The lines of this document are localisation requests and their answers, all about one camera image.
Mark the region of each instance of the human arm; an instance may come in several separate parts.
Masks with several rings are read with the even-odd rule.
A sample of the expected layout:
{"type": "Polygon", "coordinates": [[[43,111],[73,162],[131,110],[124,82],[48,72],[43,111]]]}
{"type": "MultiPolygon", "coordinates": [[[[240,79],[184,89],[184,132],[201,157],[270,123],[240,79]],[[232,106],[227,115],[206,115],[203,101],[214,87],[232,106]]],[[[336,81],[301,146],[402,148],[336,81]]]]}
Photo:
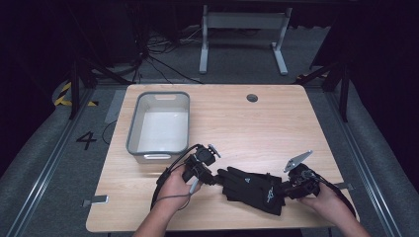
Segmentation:
{"type": "Polygon", "coordinates": [[[310,206],[324,219],[336,225],[346,237],[370,236],[346,204],[326,185],[323,183],[319,185],[320,194],[317,197],[303,197],[298,201],[310,206]]]}
{"type": "MultiPolygon", "coordinates": [[[[185,184],[182,174],[185,167],[181,166],[172,171],[164,183],[158,196],[157,203],[139,225],[133,234],[134,237],[162,237],[166,232],[167,225],[176,211],[182,208],[191,197],[189,191],[191,185],[185,184]]],[[[198,183],[194,192],[198,191],[201,183],[198,183]]]]}

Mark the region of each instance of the wooden table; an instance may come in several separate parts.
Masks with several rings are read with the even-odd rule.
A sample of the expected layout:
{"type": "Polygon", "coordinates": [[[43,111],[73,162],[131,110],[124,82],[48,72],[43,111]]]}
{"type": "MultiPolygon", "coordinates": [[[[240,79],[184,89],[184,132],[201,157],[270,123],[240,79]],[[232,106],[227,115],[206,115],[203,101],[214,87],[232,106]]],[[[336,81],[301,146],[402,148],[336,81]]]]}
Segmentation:
{"type": "MultiPolygon", "coordinates": [[[[190,95],[190,146],[214,144],[222,158],[209,166],[214,174],[232,166],[271,173],[287,180],[287,162],[309,149],[304,161],[331,183],[342,176],[304,89],[297,85],[133,85],[126,90],[96,196],[87,219],[92,232],[134,231],[149,212],[155,182],[167,165],[138,164],[126,151],[126,139],[138,95],[146,91],[184,91],[190,95]],[[247,101],[249,94],[258,97],[247,101]]],[[[238,201],[227,201],[220,186],[203,186],[188,207],[178,211],[169,230],[303,228],[331,225],[313,210],[286,198],[281,216],[238,201]]],[[[351,200],[347,191],[343,191],[351,200]]]]}

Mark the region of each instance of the gray floor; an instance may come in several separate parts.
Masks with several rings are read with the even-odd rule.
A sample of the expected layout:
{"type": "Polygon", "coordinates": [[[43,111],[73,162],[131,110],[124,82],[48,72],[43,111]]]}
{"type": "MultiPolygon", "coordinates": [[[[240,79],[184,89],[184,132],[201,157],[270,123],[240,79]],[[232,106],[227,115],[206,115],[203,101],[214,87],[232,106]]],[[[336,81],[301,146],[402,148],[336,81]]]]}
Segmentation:
{"type": "MultiPolygon", "coordinates": [[[[198,41],[153,56],[206,84],[290,84],[296,75],[310,72],[309,65],[327,31],[287,31],[282,49],[289,70],[287,76],[281,76],[277,68],[270,50],[270,42],[276,35],[269,31],[255,36],[237,31],[211,33],[209,71],[205,75],[198,72],[201,48],[198,41]]],[[[140,66],[136,82],[168,83],[151,63],[172,83],[194,83],[151,60],[140,66]]],[[[131,80],[133,74],[126,78],[131,80]]],[[[354,187],[351,196],[362,224],[373,236],[419,236],[419,229],[415,228],[419,217],[418,194],[355,88],[350,88],[349,122],[342,123],[336,113],[339,88],[324,93],[318,87],[321,82],[322,79],[316,79],[306,85],[307,95],[345,182],[354,187]]],[[[125,89],[108,79],[100,80],[93,91],[82,88],[84,101],[97,101],[98,106],[83,108],[74,121],[68,120],[70,108],[59,106],[38,129],[0,180],[0,236],[6,236],[9,230],[10,236],[107,235],[86,230],[89,207],[81,207],[81,203],[95,192],[125,89]],[[76,140],[88,132],[93,133],[96,141],[85,150],[86,143],[76,140]],[[51,179],[36,183],[45,171],[50,171],[51,179]],[[40,192],[31,194],[31,190],[40,192]]],[[[60,90],[61,87],[57,88],[51,95],[52,100],[60,90]]],[[[302,233],[304,237],[328,236],[326,228],[303,229],[302,233]]],[[[335,228],[332,234],[341,236],[335,228]]]]}

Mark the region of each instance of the table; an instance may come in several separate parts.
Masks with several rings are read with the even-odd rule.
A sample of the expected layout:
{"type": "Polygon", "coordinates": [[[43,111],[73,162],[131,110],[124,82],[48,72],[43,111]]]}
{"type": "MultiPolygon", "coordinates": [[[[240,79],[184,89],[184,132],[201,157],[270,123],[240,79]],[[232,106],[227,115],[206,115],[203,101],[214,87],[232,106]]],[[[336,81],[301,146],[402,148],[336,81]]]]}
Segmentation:
{"type": "MultiPolygon", "coordinates": [[[[106,157],[96,196],[109,202],[93,204],[86,222],[92,232],[133,231],[149,212],[162,164],[138,164],[126,151],[126,139],[138,95],[146,91],[184,91],[190,95],[190,146],[214,144],[222,158],[209,166],[213,173],[232,166],[246,172],[280,176],[287,162],[308,149],[304,161],[331,183],[342,176],[299,85],[131,85],[106,157]],[[246,97],[254,94],[258,101],[246,97]]],[[[238,201],[227,201],[220,186],[202,186],[187,208],[178,211],[168,230],[303,228],[330,226],[310,208],[286,198],[281,216],[238,201]]],[[[350,200],[346,190],[344,195],[350,200]]]]}

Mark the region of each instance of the gray bin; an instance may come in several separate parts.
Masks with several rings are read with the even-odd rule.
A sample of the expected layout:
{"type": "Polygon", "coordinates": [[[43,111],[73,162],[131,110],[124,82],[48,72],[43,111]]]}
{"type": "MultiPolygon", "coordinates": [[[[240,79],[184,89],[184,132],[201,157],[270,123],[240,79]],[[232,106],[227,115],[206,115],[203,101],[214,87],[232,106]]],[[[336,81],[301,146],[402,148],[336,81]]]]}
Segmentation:
{"type": "Polygon", "coordinates": [[[132,117],[127,151],[138,163],[172,163],[189,145],[190,97],[185,92],[145,92],[132,117]]]}

